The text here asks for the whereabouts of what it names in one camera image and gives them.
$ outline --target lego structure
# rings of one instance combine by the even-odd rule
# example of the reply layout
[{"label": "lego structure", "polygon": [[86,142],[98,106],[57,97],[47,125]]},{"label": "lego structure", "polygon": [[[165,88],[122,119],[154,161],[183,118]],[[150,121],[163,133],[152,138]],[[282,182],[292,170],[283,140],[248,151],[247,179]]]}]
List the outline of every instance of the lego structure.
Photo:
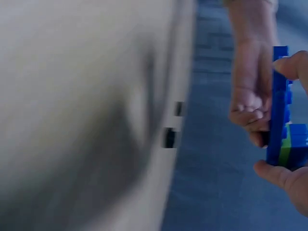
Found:
[{"label": "lego structure", "polygon": [[[288,47],[274,47],[273,61],[288,56]],[[307,161],[308,132],[306,124],[290,122],[292,81],[273,71],[272,111],[266,161],[288,169],[302,167]]]}]

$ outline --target fingernail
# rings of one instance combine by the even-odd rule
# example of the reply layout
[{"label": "fingernail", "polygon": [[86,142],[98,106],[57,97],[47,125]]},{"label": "fingernail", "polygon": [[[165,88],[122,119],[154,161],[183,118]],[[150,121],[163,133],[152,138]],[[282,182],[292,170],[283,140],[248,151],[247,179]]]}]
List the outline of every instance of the fingernail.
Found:
[{"label": "fingernail", "polygon": [[248,112],[253,112],[253,111],[254,111],[254,109],[253,109],[253,108],[251,108],[251,107],[247,107],[247,108],[246,108],[246,111],[248,111]]},{"label": "fingernail", "polygon": [[258,119],[262,119],[263,113],[260,110],[256,110],[256,116],[257,116]]},{"label": "fingernail", "polygon": [[244,110],[244,106],[242,104],[237,105],[237,110],[242,112]]}]

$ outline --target black mark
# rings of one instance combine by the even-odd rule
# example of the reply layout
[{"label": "black mark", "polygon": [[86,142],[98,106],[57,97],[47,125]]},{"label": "black mark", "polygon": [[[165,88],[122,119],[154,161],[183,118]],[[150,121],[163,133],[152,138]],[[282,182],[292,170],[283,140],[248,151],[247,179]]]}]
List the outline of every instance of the black mark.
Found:
[{"label": "black mark", "polygon": [[176,133],[173,128],[165,128],[163,148],[174,148]]}]

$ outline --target lego stud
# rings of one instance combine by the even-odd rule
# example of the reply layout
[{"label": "lego stud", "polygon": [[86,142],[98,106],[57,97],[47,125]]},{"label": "lego stud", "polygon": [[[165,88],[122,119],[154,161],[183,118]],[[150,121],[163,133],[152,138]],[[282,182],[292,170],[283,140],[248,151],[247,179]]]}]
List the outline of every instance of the lego stud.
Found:
[{"label": "lego stud", "polygon": [[282,129],[282,139],[286,139],[288,137],[288,129],[284,127]]},{"label": "lego stud", "polygon": [[284,122],[288,123],[290,122],[291,113],[288,107],[286,107],[286,110],[284,112]]}]

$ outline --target hand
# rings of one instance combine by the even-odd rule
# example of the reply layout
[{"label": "hand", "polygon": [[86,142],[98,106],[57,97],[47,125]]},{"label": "hand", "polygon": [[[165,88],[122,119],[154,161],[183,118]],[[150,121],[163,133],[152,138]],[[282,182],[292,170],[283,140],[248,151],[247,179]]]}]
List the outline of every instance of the hand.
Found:
[{"label": "hand", "polygon": [[273,45],[246,40],[235,51],[229,118],[259,147],[264,146],[260,132],[269,130]]},{"label": "hand", "polygon": [[[299,79],[308,93],[308,53],[306,51],[277,60],[274,67],[289,80]],[[308,167],[292,172],[284,167],[268,165],[261,160],[254,165],[254,170],[261,178],[284,189],[296,209],[308,217]]]},{"label": "hand", "polygon": [[235,41],[230,120],[245,128],[252,142],[263,147],[271,109],[272,51],[277,46],[275,4],[237,0],[228,5]]}]

